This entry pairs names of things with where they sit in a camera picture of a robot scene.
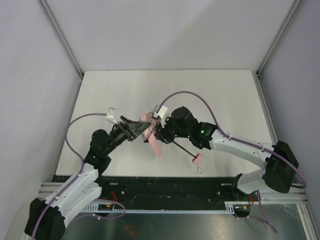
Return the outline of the pink folding umbrella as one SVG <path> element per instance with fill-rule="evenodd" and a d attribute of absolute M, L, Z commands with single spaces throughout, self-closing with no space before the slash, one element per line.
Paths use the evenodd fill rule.
<path fill-rule="evenodd" d="M 149 143 L 152 146 L 153 151 L 155 152 L 156 156 L 160 158 L 162 156 L 162 150 L 158 144 L 158 140 L 156 139 L 156 134 L 158 133 L 157 130 L 162 129 L 161 120 L 155 119 L 153 117 L 152 112 L 144 113 L 139 118 L 140 122 L 150 123 L 150 126 L 141 134 L 142 140 L 145 143 Z M 173 143 L 180 148 L 181 150 L 185 151 L 187 154 L 193 157 L 192 163 L 196 165 L 197 172 L 199 174 L 203 173 L 203 169 L 200 167 L 200 162 L 204 159 L 204 156 L 200 153 L 192 154 L 182 145 L 178 144 L 177 142 L 173 141 Z"/>

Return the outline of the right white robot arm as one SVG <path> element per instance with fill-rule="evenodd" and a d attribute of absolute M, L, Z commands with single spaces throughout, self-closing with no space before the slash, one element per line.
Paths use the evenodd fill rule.
<path fill-rule="evenodd" d="M 232 187 L 240 192 L 273 190 L 287 194 L 290 191 L 299 163 L 287 143 L 269 144 L 225 136 L 215 124 L 198 121 L 184 106 L 172 113 L 165 106 L 156 106 L 152 116 L 160 121 L 155 127 L 155 138 L 165 144 L 183 138 L 200 150 L 225 152 L 258 166 L 258 170 L 234 178 Z"/>

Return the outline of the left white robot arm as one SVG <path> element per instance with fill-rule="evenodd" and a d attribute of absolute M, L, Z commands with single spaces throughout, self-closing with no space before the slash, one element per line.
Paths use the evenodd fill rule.
<path fill-rule="evenodd" d="M 123 142 L 138 138 L 151 125 L 121 116 L 110 132 L 96 130 L 86 157 L 80 159 L 80 168 L 56 191 L 30 203 L 25 234 L 33 240 L 62 239 L 72 220 L 92 201 L 108 193 L 108 179 L 102 174 L 111 163 L 110 153 Z"/>

